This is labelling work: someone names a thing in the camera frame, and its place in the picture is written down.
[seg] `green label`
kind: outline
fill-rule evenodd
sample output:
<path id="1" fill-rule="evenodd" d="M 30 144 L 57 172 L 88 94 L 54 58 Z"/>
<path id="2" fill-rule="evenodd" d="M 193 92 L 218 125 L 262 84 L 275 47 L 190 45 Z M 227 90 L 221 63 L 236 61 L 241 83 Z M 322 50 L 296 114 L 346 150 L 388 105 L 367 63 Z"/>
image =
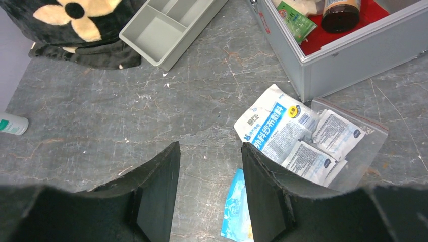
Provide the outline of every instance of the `green label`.
<path id="1" fill-rule="evenodd" d="M 9 121 L 2 119 L 2 121 L 0 121 L 0 131 L 4 130 L 8 124 Z"/>
<path id="2" fill-rule="evenodd" d="M 299 13 L 290 5 L 286 4 L 284 1 L 279 4 L 277 10 L 298 44 L 301 44 L 312 30 L 317 27 L 314 22 Z"/>

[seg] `red lining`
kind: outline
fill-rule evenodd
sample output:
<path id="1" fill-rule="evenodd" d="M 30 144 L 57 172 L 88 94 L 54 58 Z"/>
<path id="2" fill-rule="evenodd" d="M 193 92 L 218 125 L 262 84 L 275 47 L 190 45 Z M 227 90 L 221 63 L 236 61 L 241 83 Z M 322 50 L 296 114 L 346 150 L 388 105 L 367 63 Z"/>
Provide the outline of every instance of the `red lining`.
<path id="1" fill-rule="evenodd" d="M 352 33 L 364 26 L 376 22 L 388 16 L 389 13 L 379 6 L 374 0 L 361 0 L 360 22 L 353 30 L 341 34 L 329 34 L 321 27 L 322 15 L 309 17 L 318 25 L 307 37 L 308 41 L 303 41 L 300 45 L 305 55 L 310 55 L 321 49 L 322 46 L 329 44 L 349 33 Z"/>

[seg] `white package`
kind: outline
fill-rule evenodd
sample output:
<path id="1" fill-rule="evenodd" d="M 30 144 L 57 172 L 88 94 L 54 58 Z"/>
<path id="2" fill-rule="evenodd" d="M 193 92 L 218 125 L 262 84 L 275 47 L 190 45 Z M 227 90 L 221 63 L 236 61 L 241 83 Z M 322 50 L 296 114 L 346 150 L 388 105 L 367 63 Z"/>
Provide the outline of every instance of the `white package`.
<path id="1" fill-rule="evenodd" d="M 329 174 L 327 174 L 326 180 L 323 183 L 324 187 L 330 186 L 334 178 L 339 174 L 339 172 L 345 167 L 348 163 L 347 160 L 336 161 L 333 168 L 330 170 Z"/>
<path id="2" fill-rule="evenodd" d="M 324 110 L 313 133 L 317 147 L 342 161 L 364 137 L 365 131 L 331 110 Z"/>
<path id="3" fill-rule="evenodd" d="M 234 124 L 239 138 L 281 164 L 299 140 L 310 141 L 318 114 L 270 86 Z"/>
<path id="4" fill-rule="evenodd" d="M 272 0 L 272 2 L 275 8 L 277 8 L 281 2 L 285 2 L 306 17 L 320 15 L 324 10 L 324 0 Z"/>
<path id="5" fill-rule="evenodd" d="M 327 184 L 326 178 L 337 163 L 326 153 L 299 141 L 281 165 L 315 184 L 327 187 L 333 179 L 329 179 Z"/>

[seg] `gray plastic tray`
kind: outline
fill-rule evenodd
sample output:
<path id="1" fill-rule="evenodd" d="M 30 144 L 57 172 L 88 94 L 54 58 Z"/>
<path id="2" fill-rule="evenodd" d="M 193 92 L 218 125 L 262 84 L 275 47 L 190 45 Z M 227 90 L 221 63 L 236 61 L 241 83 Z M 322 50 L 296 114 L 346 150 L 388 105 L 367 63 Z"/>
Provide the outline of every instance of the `gray plastic tray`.
<path id="1" fill-rule="evenodd" d="M 149 0 L 119 38 L 169 71 L 228 0 Z"/>

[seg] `black fleece blanket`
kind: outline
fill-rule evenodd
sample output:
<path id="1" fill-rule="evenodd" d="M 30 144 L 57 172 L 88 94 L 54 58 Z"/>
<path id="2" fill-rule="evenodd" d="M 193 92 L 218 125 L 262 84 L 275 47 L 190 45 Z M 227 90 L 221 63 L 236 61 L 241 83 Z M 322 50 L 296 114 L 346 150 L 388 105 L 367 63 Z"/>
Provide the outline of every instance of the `black fleece blanket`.
<path id="1" fill-rule="evenodd" d="M 140 65 L 141 56 L 119 32 L 145 0 L 0 0 L 22 33 L 36 44 L 30 57 L 73 61 L 99 69 Z"/>

